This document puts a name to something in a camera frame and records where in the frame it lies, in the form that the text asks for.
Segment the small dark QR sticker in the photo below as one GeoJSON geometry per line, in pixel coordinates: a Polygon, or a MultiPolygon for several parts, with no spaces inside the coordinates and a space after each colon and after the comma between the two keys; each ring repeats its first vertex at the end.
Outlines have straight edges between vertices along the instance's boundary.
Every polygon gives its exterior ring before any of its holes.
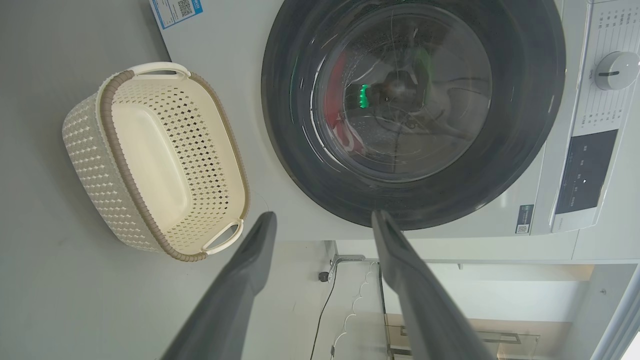
{"type": "Polygon", "coordinates": [[[519,207],[518,219],[515,228],[516,234],[528,234],[530,232],[534,209],[534,204],[526,204],[519,207]]]}

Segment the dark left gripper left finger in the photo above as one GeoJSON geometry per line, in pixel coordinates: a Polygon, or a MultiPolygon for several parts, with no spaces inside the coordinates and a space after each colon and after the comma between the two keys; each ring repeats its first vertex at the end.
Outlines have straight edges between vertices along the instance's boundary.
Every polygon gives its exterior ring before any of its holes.
{"type": "Polygon", "coordinates": [[[277,216],[261,214],[160,360],[242,360],[253,303],[270,275],[277,216]]]}

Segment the black washing machine display panel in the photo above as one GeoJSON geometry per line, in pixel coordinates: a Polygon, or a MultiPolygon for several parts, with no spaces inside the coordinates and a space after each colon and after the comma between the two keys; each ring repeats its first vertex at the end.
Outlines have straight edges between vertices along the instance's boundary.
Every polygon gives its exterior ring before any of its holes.
{"type": "Polygon", "coordinates": [[[618,130],[571,137],[556,214],[597,207],[618,130]]]}

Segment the round white washer control knob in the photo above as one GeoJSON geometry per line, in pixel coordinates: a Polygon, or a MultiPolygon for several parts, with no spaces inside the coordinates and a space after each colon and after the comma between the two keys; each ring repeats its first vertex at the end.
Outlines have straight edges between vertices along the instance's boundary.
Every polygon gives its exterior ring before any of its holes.
{"type": "Polygon", "coordinates": [[[640,55],[615,51],[606,55],[595,70],[595,84],[602,91],[621,91],[640,75],[640,55]]]}

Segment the glass washing machine door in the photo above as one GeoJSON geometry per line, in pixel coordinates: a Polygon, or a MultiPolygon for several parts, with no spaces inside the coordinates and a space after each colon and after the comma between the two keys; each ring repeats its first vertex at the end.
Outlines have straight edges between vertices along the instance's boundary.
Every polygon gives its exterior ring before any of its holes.
{"type": "Polygon", "coordinates": [[[530,166],[566,75],[554,0],[284,0],[262,62],[263,116],[293,182],[330,214],[402,230],[470,215],[530,166]],[[344,151],[323,109],[341,53],[344,151]]]}

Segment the white front-load washing machine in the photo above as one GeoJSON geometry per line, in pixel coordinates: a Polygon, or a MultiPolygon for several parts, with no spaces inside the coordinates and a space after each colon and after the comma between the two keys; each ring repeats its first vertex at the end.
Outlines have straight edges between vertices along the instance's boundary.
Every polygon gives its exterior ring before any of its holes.
{"type": "MultiPolygon", "coordinates": [[[[284,0],[200,0],[202,13],[160,29],[171,59],[215,89],[250,187],[251,211],[278,215],[281,241],[329,240],[345,255],[377,258],[372,226],[339,218],[310,199],[275,152],[265,123],[262,65],[284,0]]],[[[537,157],[498,198],[436,227],[402,230],[424,260],[470,263],[640,263],[640,75],[626,89],[595,84],[601,60],[640,55],[640,0],[554,0],[566,46],[556,119],[537,157]],[[618,130],[594,208],[556,214],[572,137],[618,130]],[[528,234],[519,208],[534,205],[528,234]]]]}

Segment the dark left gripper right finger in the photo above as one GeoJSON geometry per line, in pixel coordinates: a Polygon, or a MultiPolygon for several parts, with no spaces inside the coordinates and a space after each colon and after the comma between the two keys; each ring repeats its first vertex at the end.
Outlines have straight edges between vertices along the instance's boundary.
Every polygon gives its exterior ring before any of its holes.
{"type": "Polygon", "coordinates": [[[371,226],[382,278],[398,296],[413,360],[493,360],[391,215],[373,211],[371,226]]]}

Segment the red and white garment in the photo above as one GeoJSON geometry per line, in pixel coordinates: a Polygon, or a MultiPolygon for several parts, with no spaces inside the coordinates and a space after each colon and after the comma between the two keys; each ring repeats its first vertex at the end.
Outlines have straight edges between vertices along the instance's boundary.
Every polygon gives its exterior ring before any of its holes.
{"type": "Polygon", "coordinates": [[[324,96],[324,115],[330,135],[337,145],[347,153],[365,155],[366,149],[361,137],[347,123],[343,114],[345,86],[342,85],[342,78],[345,66],[346,55],[341,53],[330,71],[324,96]]]}

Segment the cream perforated laundry basket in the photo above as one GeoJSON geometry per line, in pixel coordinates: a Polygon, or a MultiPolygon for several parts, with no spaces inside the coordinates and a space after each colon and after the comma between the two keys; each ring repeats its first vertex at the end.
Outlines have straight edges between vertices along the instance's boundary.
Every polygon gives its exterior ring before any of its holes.
{"type": "Polygon", "coordinates": [[[243,234],[250,191],[213,87],[173,62],[108,77],[61,128],[73,168],[119,241],[198,262],[243,234]]]}

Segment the blue QR code label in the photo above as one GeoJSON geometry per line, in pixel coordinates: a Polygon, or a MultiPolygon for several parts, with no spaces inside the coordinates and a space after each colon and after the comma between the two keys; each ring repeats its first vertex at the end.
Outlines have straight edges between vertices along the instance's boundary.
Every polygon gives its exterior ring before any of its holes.
{"type": "Polygon", "coordinates": [[[150,0],[161,30],[203,12],[201,0],[150,0]]]}

